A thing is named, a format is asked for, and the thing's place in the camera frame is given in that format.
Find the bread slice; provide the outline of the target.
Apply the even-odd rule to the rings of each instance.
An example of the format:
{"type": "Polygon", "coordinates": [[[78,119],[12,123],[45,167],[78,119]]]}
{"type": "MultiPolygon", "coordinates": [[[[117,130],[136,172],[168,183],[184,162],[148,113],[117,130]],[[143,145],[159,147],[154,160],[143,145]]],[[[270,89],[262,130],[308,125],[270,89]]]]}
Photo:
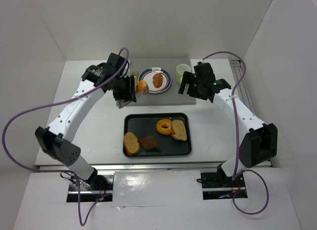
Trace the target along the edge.
{"type": "Polygon", "coordinates": [[[171,136],[180,141],[186,141],[187,140],[187,132],[185,124],[182,120],[174,120],[171,124],[171,136]]]}
{"type": "Polygon", "coordinates": [[[141,151],[139,139],[132,132],[127,132],[123,138],[124,148],[128,156],[133,156],[141,151]]]}

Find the brown oblong bread roll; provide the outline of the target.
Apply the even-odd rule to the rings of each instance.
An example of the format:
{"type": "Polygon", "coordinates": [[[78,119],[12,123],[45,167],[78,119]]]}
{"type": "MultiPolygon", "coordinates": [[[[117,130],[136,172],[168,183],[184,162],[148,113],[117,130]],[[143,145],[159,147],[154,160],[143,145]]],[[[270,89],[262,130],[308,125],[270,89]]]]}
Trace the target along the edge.
{"type": "Polygon", "coordinates": [[[162,83],[163,83],[163,75],[162,73],[156,73],[154,76],[153,76],[153,85],[155,88],[160,88],[162,86],[162,83]]]}

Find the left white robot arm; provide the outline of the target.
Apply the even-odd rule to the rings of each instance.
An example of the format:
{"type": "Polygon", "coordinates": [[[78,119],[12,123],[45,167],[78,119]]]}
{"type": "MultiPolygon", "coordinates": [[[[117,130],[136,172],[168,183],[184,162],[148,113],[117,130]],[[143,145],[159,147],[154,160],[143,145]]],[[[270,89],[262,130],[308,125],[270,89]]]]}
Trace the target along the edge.
{"type": "Polygon", "coordinates": [[[44,153],[64,164],[75,177],[94,187],[103,178],[81,156],[81,149],[72,143],[75,134],[96,102],[112,91],[121,109],[136,101],[134,78],[127,75],[128,60],[110,54],[107,61],[89,66],[79,86],[62,112],[46,128],[38,127],[35,136],[44,153]]]}

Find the bread slice left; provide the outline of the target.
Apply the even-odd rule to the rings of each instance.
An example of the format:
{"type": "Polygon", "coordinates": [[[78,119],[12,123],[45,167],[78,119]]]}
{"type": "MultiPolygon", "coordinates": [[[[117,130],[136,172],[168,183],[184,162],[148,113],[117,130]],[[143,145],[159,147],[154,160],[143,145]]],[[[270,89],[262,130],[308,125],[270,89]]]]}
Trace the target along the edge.
{"type": "Polygon", "coordinates": [[[133,156],[141,151],[139,139],[132,132],[127,132],[123,138],[124,148],[128,156],[133,156]]]}

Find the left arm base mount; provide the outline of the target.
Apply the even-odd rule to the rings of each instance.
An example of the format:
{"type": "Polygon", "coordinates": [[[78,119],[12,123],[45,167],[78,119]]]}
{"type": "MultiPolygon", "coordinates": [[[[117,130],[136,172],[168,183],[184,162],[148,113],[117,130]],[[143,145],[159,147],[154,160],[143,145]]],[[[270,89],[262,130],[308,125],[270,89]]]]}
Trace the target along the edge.
{"type": "MultiPolygon", "coordinates": [[[[78,202],[78,185],[73,174],[61,172],[60,177],[69,183],[67,203],[78,202]]],[[[97,182],[89,185],[83,179],[79,179],[81,202],[112,202],[114,174],[106,174],[98,177],[97,182]]]]}

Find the glazed donut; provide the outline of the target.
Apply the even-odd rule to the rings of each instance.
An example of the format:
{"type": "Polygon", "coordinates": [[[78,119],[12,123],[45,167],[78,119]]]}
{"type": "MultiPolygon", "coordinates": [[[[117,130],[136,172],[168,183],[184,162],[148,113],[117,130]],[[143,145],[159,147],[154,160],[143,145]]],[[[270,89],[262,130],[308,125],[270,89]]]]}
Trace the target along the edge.
{"type": "Polygon", "coordinates": [[[171,135],[171,124],[172,121],[170,119],[161,119],[157,122],[156,129],[157,132],[163,135],[171,135]]]}

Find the orange round bun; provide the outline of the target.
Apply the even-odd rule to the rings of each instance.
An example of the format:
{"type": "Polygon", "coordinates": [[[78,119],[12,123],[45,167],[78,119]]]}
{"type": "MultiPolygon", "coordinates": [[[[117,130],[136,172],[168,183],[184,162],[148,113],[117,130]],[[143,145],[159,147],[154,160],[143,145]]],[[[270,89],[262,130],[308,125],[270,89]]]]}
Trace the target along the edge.
{"type": "Polygon", "coordinates": [[[147,83],[144,80],[140,80],[136,86],[136,93],[143,92],[147,87],[147,83]]]}

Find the dark brown bread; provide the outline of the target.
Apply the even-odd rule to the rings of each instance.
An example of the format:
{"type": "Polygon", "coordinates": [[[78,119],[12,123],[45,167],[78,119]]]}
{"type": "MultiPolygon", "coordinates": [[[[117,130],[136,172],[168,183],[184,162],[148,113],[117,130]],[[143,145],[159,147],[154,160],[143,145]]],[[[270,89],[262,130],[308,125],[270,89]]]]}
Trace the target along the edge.
{"type": "Polygon", "coordinates": [[[147,151],[157,149],[159,147],[159,141],[153,136],[140,138],[139,142],[147,151]]]}

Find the grey placemat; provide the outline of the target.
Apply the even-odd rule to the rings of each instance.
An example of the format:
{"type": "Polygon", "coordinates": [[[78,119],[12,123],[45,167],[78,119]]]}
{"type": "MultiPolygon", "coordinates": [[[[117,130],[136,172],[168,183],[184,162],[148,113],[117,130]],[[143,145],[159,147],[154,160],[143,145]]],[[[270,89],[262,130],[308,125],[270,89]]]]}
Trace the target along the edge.
{"type": "Polygon", "coordinates": [[[131,102],[128,106],[171,106],[171,105],[194,105],[196,99],[178,93],[179,85],[176,81],[176,67],[180,64],[190,65],[188,57],[182,58],[131,58],[130,70],[139,78],[146,78],[149,87],[153,86],[152,76],[146,74],[148,69],[159,67],[165,70],[163,92],[137,94],[137,102],[131,102]]]}

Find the bread slice right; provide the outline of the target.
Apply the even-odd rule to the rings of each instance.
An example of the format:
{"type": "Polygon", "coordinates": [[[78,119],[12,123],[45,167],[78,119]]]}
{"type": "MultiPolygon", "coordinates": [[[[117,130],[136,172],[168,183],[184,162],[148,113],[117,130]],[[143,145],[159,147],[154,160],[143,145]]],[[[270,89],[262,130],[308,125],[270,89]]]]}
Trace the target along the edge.
{"type": "Polygon", "coordinates": [[[186,141],[187,140],[187,132],[185,124],[182,120],[174,120],[171,124],[171,136],[180,141],[186,141]]]}

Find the pale green mug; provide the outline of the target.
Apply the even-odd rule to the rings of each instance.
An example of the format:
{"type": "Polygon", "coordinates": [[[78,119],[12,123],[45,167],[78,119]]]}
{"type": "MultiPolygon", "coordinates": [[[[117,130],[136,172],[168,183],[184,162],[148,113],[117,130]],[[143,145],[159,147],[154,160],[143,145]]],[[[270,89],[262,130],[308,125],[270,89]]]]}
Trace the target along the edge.
{"type": "Polygon", "coordinates": [[[187,64],[179,64],[176,67],[176,82],[181,85],[184,72],[191,72],[191,67],[187,64]]]}

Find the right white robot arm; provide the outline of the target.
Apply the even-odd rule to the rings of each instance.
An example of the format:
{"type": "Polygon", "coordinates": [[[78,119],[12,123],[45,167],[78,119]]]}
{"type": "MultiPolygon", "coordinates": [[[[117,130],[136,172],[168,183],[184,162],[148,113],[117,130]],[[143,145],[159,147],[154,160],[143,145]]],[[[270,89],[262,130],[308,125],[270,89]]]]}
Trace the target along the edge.
{"type": "Polygon", "coordinates": [[[272,159],[277,154],[277,127],[256,117],[234,95],[229,83],[216,79],[209,63],[199,62],[194,72],[183,72],[179,94],[209,100],[218,106],[235,124],[236,151],[234,156],[221,164],[217,172],[226,177],[250,169],[272,159]]]}

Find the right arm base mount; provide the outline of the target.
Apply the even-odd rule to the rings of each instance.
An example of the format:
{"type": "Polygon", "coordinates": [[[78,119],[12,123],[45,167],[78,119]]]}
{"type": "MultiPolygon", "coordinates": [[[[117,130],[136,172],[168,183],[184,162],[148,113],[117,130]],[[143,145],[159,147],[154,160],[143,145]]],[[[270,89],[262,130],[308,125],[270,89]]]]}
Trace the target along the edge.
{"type": "Polygon", "coordinates": [[[230,177],[220,179],[215,172],[202,172],[201,177],[196,180],[202,186],[204,200],[248,198],[243,175],[235,180],[230,177]]]}

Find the white plate green red rim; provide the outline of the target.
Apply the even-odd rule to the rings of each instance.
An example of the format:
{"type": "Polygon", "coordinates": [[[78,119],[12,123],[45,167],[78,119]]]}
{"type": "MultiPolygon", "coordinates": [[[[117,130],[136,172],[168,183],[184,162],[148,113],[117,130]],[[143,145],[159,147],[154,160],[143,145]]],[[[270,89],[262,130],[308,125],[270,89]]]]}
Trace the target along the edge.
{"type": "Polygon", "coordinates": [[[140,80],[144,80],[147,83],[150,94],[163,93],[171,86],[171,83],[172,83],[171,75],[165,69],[160,67],[146,68],[140,73],[138,77],[138,81],[140,80]],[[159,72],[162,73],[163,75],[163,83],[160,88],[155,88],[153,85],[153,76],[159,72]]]}

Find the aluminium rail front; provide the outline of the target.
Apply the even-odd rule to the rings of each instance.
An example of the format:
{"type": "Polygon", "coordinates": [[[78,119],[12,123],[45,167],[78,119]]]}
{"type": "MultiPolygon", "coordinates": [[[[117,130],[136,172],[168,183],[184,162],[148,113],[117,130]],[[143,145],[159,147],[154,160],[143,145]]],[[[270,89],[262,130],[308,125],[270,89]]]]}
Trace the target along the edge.
{"type": "Polygon", "coordinates": [[[128,164],[128,165],[93,165],[98,171],[158,171],[158,170],[203,170],[216,169],[221,162],[193,163],[158,163],[158,164],[128,164]]]}

